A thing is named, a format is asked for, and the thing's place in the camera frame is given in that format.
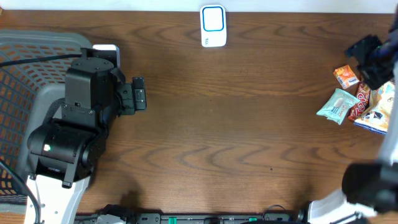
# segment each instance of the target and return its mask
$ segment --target red candy bar wrapper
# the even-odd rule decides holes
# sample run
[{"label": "red candy bar wrapper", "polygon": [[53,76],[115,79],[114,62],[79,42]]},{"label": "red candy bar wrapper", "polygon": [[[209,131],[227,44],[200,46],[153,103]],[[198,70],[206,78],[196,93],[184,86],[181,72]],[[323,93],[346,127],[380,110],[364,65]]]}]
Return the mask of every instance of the red candy bar wrapper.
[{"label": "red candy bar wrapper", "polygon": [[366,110],[366,108],[368,108],[370,92],[371,89],[365,83],[359,83],[356,97],[360,100],[360,102],[355,104],[351,109],[351,113],[348,116],[349,120],[355,121],[355,119],[359,117],[363,111]]}]

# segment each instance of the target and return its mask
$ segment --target snack bag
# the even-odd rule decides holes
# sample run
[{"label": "snack bag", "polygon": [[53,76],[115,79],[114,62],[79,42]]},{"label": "snack bag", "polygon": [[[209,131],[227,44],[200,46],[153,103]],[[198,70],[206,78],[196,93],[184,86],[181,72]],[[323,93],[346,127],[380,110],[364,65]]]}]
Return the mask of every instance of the snack bag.
[{"label": "snack bag", "polygon": [[340,82],[343,89],[347,89],[359,82],[349,65],[337,68],[333,74],[337,78],[338,82]]},{"label": "snack bag", "polygon": [[392,82],[387,82],[378,90],[371,91],[369,108],[355,120],[354,124],[375,133],[387,134],[395,92],[396,87]]},{"label": "snack bag", "polygon": [[317,115],[325,116],[338,124],[341,124],[348,112],[356,103],[357,97],[344,90],[336,89],[330,100],[317,112]]},{"label": "snack bag", "polygon": [[360,100],[360,102],[355,104],[351,109],[351,113],[348,116],[350,121],[355,121],[355,119],[358,118],[363,111],[366,110],[366,108],[368,108],[370,93],[371,89],[367,86],[367,84],[363,82],[359,83],[356,97]]}]

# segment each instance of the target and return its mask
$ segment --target white wall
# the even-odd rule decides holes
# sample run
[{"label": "white wall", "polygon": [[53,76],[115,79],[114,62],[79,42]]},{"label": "white wall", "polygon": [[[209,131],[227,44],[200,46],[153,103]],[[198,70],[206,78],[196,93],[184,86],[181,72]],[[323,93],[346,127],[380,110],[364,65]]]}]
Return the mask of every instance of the white wall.
[{"label": "white wall", "polygon": [[221,4],[229,12],[393,13],[398,0],[0,0],[3,9],[199,11]]}]

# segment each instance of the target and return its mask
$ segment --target wooden table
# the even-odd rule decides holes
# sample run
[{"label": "wooden table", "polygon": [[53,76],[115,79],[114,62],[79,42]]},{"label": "wooden table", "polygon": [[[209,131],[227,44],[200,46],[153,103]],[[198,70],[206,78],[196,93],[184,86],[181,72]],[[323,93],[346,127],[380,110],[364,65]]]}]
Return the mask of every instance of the wooden table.
[{"label": "wooden table", "polygon": [[386,38],[390,15],[227,18],[226,46],[204,49],[197,12],[3,12],[2,29],[116,44],[127,78],[146,79],[147,111],[115,122],[79,212],[109,203],[165,213],[296,210],[339,188],[350,162],[377,156],[382,136],[316,112],[341,88],[333,70],[354,65],[343,51],[370,33]]}]

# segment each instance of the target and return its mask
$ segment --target teal wrapper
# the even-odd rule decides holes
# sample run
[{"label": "teal wrapper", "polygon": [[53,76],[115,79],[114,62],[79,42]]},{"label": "teal wrapper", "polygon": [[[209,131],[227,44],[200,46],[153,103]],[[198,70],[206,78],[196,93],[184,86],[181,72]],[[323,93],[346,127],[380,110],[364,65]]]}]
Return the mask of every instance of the teal wrapper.
[{"label": "teal wrapper", "polygon": [[357,97],[344,90],[336,89],[329,101],[317,112],[317,115],[325,116],[329,120],[341,124],[346,118],[348,110],[356,103],[359,103]]}]

